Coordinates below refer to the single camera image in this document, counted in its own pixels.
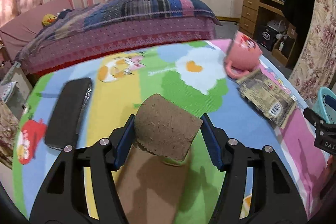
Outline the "person's hand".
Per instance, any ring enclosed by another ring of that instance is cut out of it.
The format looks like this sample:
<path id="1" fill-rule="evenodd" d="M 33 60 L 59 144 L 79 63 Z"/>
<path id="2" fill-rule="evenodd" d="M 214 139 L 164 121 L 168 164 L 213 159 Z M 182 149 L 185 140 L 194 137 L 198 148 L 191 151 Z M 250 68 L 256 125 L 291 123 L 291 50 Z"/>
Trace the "person's hand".
<path id="1" fill-rule="evenodd" d="M 319 198 L 321 200 L 329 193 L 329 191 L 335 184 L 335 156 L 329 157 L 327 161 L 326 172 L 327 172 L 326 183 L 324 184 L 319 194 Z"/>

